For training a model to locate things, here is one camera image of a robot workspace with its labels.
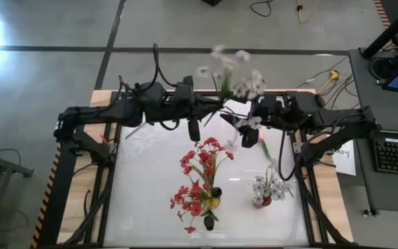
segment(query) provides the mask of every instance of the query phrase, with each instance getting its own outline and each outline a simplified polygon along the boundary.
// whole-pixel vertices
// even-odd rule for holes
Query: paper sign
[[[354,163],[354,146],[353,141],[349,140],[344,143],[339,150],[332,155],[336,171],[342,174],[356,175],[356,166]]]

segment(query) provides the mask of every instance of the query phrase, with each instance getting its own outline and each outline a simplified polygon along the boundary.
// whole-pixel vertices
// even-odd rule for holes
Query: concrete floor
[[[272,2],[268,18],[249,9],[254,0],[223,0],[211,8],[199,0],[127,0],[114,41],[115,47],[287,49],[289,55],[253,55],[250,68],[257,68],[272,89],[291,89],[319,71],[330,68],[342,56],[308,55],[308,50],[345,51],[367,46],[382,30],[372,0],[321,0],[311,21],[300,24],[296,3]],[[105,47],[120,0],[0,0],[0,45],[9,50],[32,50],[29,46]],[[305,14],[312,9],[304,1]],[[259,6],[259,11],[266,11]],[[0,232],[0,244],[9,248],[30,246],[39,206],[50,172],[57,115],[66,107],[87,105],[95,88],[103,52],[0,51],[0,148],[18,149],[23,165],[34,168],[32,178],[14,176],[2,203],[1,225],[16,226],[28,215],[30,226]],[[210,63],[196,53],[161,53],[160,65],[170,81],[194,74],[196,67]],[[337,70],[347,77],[346,59]],[[150,81],[153,59],[148,53],[112,53],[102,89],[116,89],[117,75],[129,82]],[[308,88],[320,88],[328,75],[320,75]],[[198,89],[211,82],[196,78]],[[353,84],[350,90],[355,92]],[[337,108],[349,109],[358,100],[343,93]],[[10,154],[1,154],[14,160]],[[367,246],[398,248],[398,212],[382,212],[363,218],[366,208],[363,187],[342,184],[352,232],[356,242]]]

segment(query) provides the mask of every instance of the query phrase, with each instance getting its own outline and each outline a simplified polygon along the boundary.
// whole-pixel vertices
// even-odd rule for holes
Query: keyboard
[[[375,140],[374,149],[376,171],[398,174],[398,142]]]

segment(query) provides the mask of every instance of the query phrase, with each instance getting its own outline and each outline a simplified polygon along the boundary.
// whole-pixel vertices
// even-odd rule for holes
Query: white table surface
[[[235,112],[246,114],[248,104],[228,102]],[[234,137],[234,128],[217,114],[206,127],[201,123],[201,139],[213,136],[221,144]],[[175,131],[167,131],[159,124],[147,124],[125,140],[132,130],[122,128],[121,142],[111,193],[104,246],[106,247],[173,247],[173,246],[306,246],[308,244],[297,182],[293,179],[292,193],[284,201],[262,209],[252,205],[252,183],[256,175],[265,175],[269,161],[262,147],[251,149],[236,146],[233,161],[226,160],[216,174],[215,186],[222,189],[220,205],[214,210],[219,218],[214,230],[208,232],[203,217],[196,217],[188,234],[191,216],[184,222],[176,216],[179,206],[170,209],[170,198],[181,185],[191,182],[182,173],[179,160],[191,149],[187,122],[182,120]],[[278,158],[282,131],[261,129],[270,154]],[[283,149],[283,173],[288,175],[294,164],[289,137]],[[191,173],[194,180],[199,177]]]

